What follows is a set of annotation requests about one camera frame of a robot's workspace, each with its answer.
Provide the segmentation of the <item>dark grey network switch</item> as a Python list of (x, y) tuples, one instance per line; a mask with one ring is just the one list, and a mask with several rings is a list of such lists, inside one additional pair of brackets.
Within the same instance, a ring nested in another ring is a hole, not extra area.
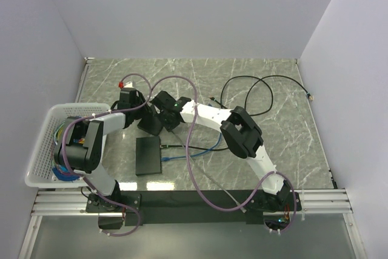
[(162, 173), (161, 141), (158, 136), (136, 139), (135, 175), (157, 175)]

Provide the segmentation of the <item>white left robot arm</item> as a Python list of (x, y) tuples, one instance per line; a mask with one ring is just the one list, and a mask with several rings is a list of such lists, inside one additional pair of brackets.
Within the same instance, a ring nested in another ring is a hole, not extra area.
[(122, 196), (118, 182), (102, 166), (104, 137), (127, 128), (139, 119), (146, 99), (134, 88), (123, 88), (116, 103), (116, 111), (104, 116), (82, 119), (70, 116), (65, 119), (63, 132), (55, 146), (54, 161), (82, 177), (95, 192), (102, 196), (101, 206), (113, 212), (121, 207)]

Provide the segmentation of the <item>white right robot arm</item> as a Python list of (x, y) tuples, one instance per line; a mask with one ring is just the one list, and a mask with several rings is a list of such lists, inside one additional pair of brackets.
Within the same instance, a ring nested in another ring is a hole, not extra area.
[(244, 108), (217, 109), (186, 97), (175, 100), (166, 91), (159, 92), (151, 103), (159, 110), (158, 119), (168, 131), (181, 123), (195, 123), (221, 133), (228, 149), (245, 159), (258, 178), (273, 172), (262, 183), (269, 207), (280, 210), (287, 204), (290, 183), (276, 170), (266, 152), (262, 130)]

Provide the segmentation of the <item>white plastic mesh basket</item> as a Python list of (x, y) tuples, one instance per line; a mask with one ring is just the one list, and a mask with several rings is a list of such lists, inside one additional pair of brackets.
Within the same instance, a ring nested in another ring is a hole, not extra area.
[(85, 186), (83, 180), (58, 180), (53, 173), (54, 132), (69, 116), (91, 116), (108, 111), (104, 103), (65, 103), (53, 106), (46, 114), (28, 164), (25, 183), (39, 189), (71, 189)]

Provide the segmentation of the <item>aluminium rail frame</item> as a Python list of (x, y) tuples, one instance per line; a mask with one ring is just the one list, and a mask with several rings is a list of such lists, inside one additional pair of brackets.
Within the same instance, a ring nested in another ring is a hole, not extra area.
[[(298, 189), (302, 214), (351, 214), (349, 197), (344, 189)], [(30, 215), (35, 216), (97, 216), (86, 212), (87, 199), (77, 189), (38, 191)]]

